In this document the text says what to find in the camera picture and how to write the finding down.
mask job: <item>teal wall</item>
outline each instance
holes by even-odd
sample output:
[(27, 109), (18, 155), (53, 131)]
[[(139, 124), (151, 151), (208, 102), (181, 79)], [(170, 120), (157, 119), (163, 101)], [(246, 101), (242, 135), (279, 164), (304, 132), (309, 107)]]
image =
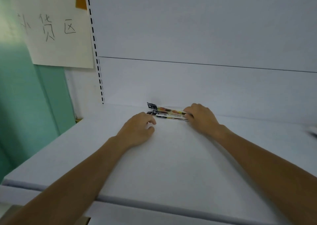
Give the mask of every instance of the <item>teal wall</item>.
[(10, 0), (0, 0), (0, 180), (75, 124), (64, 68), (32, 64)]

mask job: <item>orange tape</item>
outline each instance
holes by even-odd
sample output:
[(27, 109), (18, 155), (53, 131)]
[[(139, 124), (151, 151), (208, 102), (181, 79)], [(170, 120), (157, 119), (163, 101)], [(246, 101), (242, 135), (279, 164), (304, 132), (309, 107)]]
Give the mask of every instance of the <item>orange tape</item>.
[(87, 10), (86, 0), (76, 0), (76, 8)]

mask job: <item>forearm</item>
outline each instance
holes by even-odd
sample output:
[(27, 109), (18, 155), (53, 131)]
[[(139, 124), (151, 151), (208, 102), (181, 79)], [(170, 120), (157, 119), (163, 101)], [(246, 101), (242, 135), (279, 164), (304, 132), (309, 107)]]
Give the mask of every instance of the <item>forearm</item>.
[(221, 126), (213, 138), (294, 224), (317, 223), (317, 178)]
[(117, 137), (110, 138), (98, 151), (26, 204), (7, 225), (74, 224), (94, 201), (126, 150), (127, 146)]

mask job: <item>handwritten sign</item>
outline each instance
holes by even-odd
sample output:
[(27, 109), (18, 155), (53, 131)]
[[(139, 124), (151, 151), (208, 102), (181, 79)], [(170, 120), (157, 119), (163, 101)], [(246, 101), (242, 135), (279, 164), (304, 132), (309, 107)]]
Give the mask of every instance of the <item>handwritten sign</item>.
[(11, 0), (32, 62), (93, 68), (90, 19), (76, 0)]

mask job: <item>snack package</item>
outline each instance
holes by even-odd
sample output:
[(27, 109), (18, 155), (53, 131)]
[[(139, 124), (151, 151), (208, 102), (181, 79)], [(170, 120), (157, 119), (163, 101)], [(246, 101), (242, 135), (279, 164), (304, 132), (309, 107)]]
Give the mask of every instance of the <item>snack package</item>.
[(167, 113), (165, 111), (161, 112), (158, 110), (154, 110), (154, 111), (148, 111), (147, 114), (149, 115), (153, 115), (156, 117), (160, 117), (160, 118), (169, 118), (169, 119), (177, 119), (177, 120), (183, 120), (183, 121), (188, 121), (184, 115), (181, 114), (174, 114), (174, 113)]
[(164, 112), (167, 112), (167, 114), (181, 114), (183, 116), (186, 114), (186, 112), (184, 111), (177, 111), (177, 110), (174, 110), (173, 108), (156, 106), (155, 104), (152, 104), (152, 103), (147, 103), (147, 106), (153, 111), (158, 111), (159, 113), (164, 111)]

